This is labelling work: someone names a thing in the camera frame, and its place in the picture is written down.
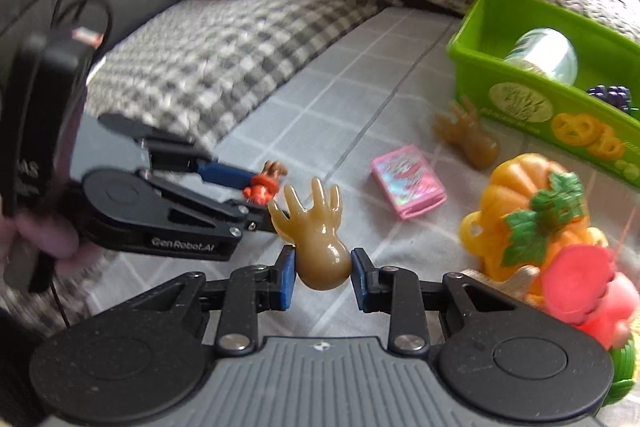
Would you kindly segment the left hand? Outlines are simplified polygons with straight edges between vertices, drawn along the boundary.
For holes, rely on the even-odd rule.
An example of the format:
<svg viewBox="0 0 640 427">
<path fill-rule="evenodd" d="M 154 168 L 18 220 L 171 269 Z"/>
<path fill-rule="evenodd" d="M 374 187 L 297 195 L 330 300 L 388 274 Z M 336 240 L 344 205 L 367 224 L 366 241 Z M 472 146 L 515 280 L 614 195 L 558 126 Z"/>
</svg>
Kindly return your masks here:
<svg viewBox="0 0 640 427">
<path fill-rule="evenodd" d="M 16 217 L 1 218 L 1 261 L 9 256 L 14 239 L 25 239 L 30 245 L 56 260 L 59 277 L 70 277 L 88 269 L 103 256 L 103 249 L 91 242 L 81 242 L 70 221 L 59 215 L 38 216 L 22 211 Z"/>
</svg>

